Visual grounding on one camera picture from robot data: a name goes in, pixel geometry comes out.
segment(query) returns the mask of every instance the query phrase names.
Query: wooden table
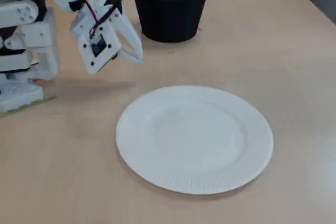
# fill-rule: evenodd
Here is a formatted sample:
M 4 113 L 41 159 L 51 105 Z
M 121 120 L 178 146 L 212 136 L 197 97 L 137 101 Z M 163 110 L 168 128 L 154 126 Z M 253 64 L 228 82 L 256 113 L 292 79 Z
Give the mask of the wooden table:
M 134 1 L 124 5 L 138 29 Z M 0 223 L 335 223 L 336 27 L 308 0 L 207 0 L 194 39 L 143 38 L 144 64 L 118 59 L 96 76 L 69 35 L 74 14 L 56 14 L 61 70 L 39 84 L 57 98 L 0 120 Z M 192 196 L 130 171 L 115 147 L 120 114 L 177 84 L 229 91 L 266 117 L 275 149 L 259 178 Z

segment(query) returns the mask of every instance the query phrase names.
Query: black pot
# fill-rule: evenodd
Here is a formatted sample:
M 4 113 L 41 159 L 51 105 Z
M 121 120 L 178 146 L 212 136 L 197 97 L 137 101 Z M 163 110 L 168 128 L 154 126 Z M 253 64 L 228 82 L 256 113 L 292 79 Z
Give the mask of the black pot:
M 135 0 L 142 32 L 160 42 L 193 38 L 205 0 Z

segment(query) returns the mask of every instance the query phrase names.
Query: paper plate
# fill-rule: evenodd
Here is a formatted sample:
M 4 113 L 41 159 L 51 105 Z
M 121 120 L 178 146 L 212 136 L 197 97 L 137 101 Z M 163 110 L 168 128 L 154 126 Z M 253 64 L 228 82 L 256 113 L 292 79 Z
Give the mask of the paper plate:
M 216 194 L 256 178 L 273 151 L 272 131 L 249 103 L 194 86 L 154 90 L 131 103 L 116 139 L 145 180 L 186 194 Z

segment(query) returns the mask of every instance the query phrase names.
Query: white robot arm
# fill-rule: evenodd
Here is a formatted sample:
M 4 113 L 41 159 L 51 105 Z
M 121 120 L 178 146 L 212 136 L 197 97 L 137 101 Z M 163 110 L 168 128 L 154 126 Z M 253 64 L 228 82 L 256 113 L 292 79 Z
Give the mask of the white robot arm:
M 140 38 L 120 0 L 54 2 L 66 12 L 78 11 L 70 32 L 78 40 L 80 54 L 90 74 L 97 73 L 116 56 L 142 62 Z M 16 27 L 19 32 L 13 34 Z M 131 48 L 122 46 L 116 32 L 126 39 Z M 46 7 L 45 0 L 0 0 L 0 42 L 2 113 L 41 99 L 42 89 L 29 82 L 50 80 L 58 73 L 54 10 Z M 33 62 L 32 52 L 36 52 L 38 62 Z M 14 86 L 17 87 L 15 95 L 11 93 Z M 27 87 L 31 87 L 34 94 L 27 92 Z

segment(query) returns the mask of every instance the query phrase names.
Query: black wire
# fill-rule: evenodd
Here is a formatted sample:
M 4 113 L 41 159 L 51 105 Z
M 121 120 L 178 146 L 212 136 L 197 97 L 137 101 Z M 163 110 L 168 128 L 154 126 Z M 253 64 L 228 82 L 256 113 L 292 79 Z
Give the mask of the black wire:
M 95 35 L 95 32 L 98 28 L 98 26 L 100 26 L 101 24 L 103 24 L 110 16 L 111 14 L 115 11 L 115 9 L 117 9 L 117 5 L 113 5 L 105 14 L 104 16 L 102 16 L 97 22 L 96 24 L 93 26 L 92 28 L 92 34 L 90 35 L 90 39 L 93 38 L 93 36 Z

